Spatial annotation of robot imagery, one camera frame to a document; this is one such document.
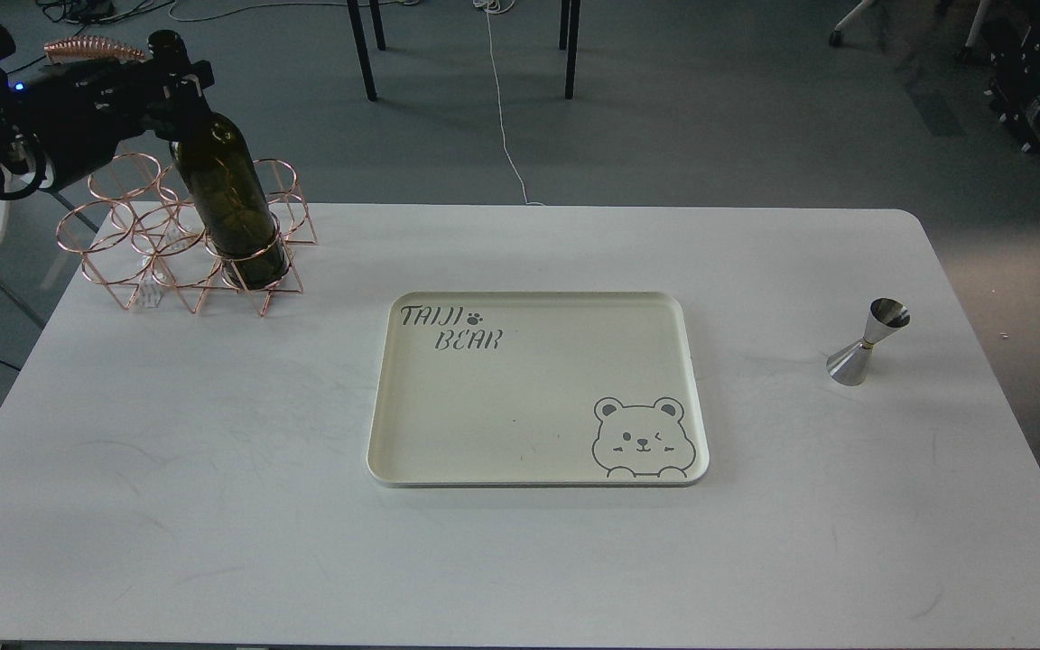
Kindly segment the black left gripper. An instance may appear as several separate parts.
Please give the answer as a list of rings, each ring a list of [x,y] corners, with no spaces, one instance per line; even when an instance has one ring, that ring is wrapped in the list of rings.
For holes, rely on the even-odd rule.
[[[17,126],[37,141],[43,181],[78,181],[110,162],[118,145],[150,129],[164,141],[196,135],[210,119],[209,62],[168,66],[76,61],[14,79]]]

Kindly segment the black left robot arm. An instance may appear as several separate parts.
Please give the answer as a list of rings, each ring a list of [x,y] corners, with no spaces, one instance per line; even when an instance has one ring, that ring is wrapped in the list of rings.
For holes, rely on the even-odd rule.
[[[0,24],[0,62],[14,52]],[[144,48],[100,34],[47,42],[42,69],[26,79],[0,66],[0,201],[66,189],[144,133],[181,139],[213,82],[210,62],[170,30]]]

